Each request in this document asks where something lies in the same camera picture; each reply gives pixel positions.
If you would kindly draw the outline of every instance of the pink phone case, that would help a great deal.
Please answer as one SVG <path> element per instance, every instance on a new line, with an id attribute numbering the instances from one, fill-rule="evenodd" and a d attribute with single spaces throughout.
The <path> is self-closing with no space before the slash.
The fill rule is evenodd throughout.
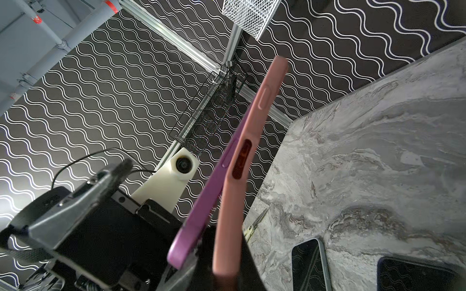
<path id="1" fill-rule="evenodd" d="M 233 286 L 240 269 L 246 181 L 267 115 L 288 71 L 287 59 L 276 56 L 270 65 L 228 167 L 215 234 L 212 270 L 220 286 Z"/>
<path id="2" fill-rule="evenodd" d="M 238 144 L 238 140 L 241 136 L 241 132 L 243 131 L 248 115 L 249 108 L 241 119 L 238 128 L 233 133 L 232 138 L 228 142 L 219 162 L 213 169 L 213 172 L 202 189 L 201 194 L 194 203 L 188 218 L 179 229 L 173 243 L 171 244 L 167 255 L 167 262 L 178 270 L 183 267 L 186 258 L 192 252 L 198 240 L 202 236 L 202 233 L 206 228 L 206 223 L 208 222 L 209 214 L 217 201 L 217 198 L 222 193 L 225 175 L 233 158 L 236 145 Z"/>

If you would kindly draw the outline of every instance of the white wire basket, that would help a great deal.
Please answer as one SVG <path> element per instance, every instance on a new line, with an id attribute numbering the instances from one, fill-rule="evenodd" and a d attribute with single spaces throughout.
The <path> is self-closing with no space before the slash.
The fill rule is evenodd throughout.
<path id="1" fill-rule="evenodd" d="M 225 0 L 222 14 L 259 40 L 279 4 L 280 0 Z"/>

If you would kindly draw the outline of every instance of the wire mesh basket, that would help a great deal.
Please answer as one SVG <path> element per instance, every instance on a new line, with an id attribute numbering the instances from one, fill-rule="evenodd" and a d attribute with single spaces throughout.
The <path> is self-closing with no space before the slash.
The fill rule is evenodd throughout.
<path id="1" fill-rule="evenodd" d="M 241 90 L 246 73 L 238 64 L 210 74 L 180 115 L 169 135 L 195 155 L 207 147 Z"/>
<path id="2" fill-rule="evenodd" d="M 225 0 L 222 14 L 258 41 L 279 4 L 280 0 Z"/>

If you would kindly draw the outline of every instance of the camera lens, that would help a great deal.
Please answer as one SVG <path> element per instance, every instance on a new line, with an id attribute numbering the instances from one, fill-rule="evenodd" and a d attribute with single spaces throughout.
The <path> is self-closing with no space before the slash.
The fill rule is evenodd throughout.
<path id="1" fill-rule="evenodd" d="M 192 164 L 191 160 L 183 156 L 176 160 L 176 169 L 183 174 L 187 174 L 191 171 Z"/>

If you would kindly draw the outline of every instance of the black wire basket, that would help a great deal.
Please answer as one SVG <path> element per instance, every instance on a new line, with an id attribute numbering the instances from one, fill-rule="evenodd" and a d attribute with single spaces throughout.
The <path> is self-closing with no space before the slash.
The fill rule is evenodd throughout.
<path id="1" fill-rule="evenodd" d="M 199 156 L 243 87 L 247 73 L 237 63 L 211 73 L 190 100 L 169 135 Z"/>

